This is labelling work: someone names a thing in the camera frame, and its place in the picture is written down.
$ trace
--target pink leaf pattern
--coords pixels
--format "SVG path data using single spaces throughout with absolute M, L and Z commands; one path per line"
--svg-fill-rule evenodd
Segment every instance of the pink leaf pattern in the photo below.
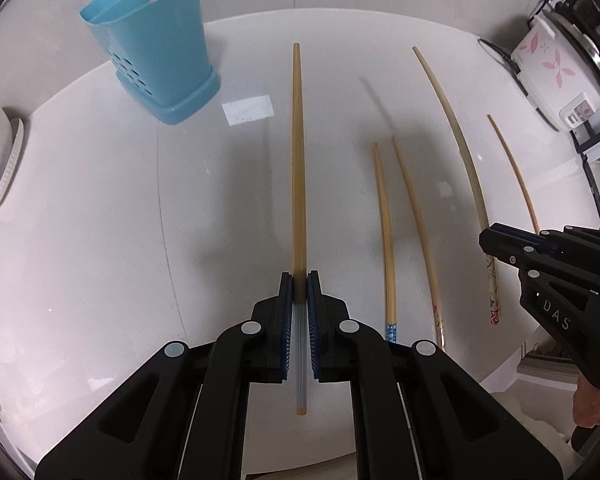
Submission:
M 536 32 L 531 38 L 531 53 L 534 53 L 538 48 L 538 33 Z

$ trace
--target utensil holder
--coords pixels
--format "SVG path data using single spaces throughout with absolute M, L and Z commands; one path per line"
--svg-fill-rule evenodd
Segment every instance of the utensil holder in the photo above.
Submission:
M 218 92 L 200 0 L 93 0 L 80 16 L 122 86 L 163 123 L 183 121 Z

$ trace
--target rice cooker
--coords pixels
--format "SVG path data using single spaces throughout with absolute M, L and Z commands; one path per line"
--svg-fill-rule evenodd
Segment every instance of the rice cooker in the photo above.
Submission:
M 600 108 L 600 52 L 558 12 L 536 16 L 511 59 L 527 98 L 557 130 L 573 130 Z

